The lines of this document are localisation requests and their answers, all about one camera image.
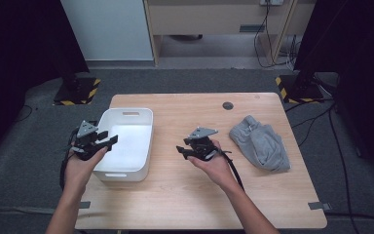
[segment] white plastic bin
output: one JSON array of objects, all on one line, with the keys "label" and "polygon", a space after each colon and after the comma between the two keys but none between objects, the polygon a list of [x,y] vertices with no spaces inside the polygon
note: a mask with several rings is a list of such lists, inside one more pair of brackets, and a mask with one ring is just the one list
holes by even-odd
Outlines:
[{"label": "white plastic bin", "polygon": [[103,181],[142,181],[147,177],[153,137],[153,111],[148,108],[111,108],[98,124],[98,132],[118,142],[96,165],[93,173]]}]

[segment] wall outlet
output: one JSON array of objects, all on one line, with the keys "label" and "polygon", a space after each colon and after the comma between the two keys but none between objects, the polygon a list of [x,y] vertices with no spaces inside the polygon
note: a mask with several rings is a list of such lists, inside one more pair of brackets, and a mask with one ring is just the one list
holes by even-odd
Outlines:
[{"label": "wall outlet", "polygon": [[283,5],[283,0],[260,0],[260,5],[266,6],[267,2],[269,2],[269,5],[271,6]]}]

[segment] yellow black hazard tape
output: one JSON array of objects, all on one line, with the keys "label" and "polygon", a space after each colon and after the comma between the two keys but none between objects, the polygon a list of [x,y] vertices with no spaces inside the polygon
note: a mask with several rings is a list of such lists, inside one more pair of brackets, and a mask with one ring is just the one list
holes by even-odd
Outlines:
[{"label": "yellow black hazard tape", "polygon": [[100,79],[94,79],[92,88],[88,93],[88,97],[85,99],[80,100],[72,100],[72,99],[64,99],[64,100],[54,100],[54,105],[76,105],[76,104],[90,104],[93,101],[94,95],[96,93],[96,89],[98,89],[98,85],[100,83]]},{"label": "yellow black hazard tape", "polygon": [[276,84],[279,87],[281,98],[283,99],[284,103],[304,103],[304,102],[308,102],[308,103],[319,103],[319,101],[316,101],[316,100],[314,100],[312,98],[290,98],[287,95],[287,91],[286,91],[286,89],[285,89],[285,87],[284,87],[284,85],[283,85],[280,77],[276,78]]}]

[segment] person's left hand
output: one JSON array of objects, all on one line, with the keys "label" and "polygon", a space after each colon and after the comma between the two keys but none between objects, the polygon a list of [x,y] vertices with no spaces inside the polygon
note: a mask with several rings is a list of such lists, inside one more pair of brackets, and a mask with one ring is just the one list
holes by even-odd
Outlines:
[{"label": "person's left hand", "polygon": [[101,148],[87,161],[83,161],[77,155],[73,155],[66,166],[64,190],[73,190],[79,192],[79,195],[84,194],[91,173],[96,164],[104,157],[107,149],[107,147]]}]

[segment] gray cloth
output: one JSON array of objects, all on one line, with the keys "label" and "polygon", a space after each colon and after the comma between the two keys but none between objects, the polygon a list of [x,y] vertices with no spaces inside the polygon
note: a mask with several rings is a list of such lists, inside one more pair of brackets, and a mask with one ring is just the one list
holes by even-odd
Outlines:
[{"label": "gray cloth", "polygon": [[281,137],[270,125],[262,125],[252,116],[246,116],[229,133],[244,157],[255,167],[271,172],[285,172],[290,163]]}]

